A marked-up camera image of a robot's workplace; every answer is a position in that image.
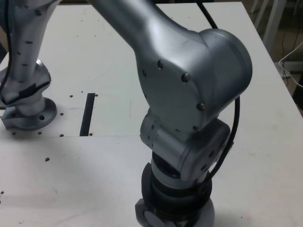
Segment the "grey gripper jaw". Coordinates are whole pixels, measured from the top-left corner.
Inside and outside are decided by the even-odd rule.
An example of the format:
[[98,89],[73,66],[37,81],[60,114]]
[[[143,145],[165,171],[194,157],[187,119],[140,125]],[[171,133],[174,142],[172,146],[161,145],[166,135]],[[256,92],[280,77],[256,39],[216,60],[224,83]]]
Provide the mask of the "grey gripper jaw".
[[214,218],[215,211],[211,200],[206,203],[197,217],[186,221],[171,221],[159,218],[150,211],[144,212],[144,220],[147,222],[146,227],[213,227]]
[[146,210],[146,206],[144,203],[144,199],[139,199],[138,202],[135,204],[135,214],[136,214],[136,219],[138,223],[142,226],[146,226],[146,220],[144,216],[144,212]]

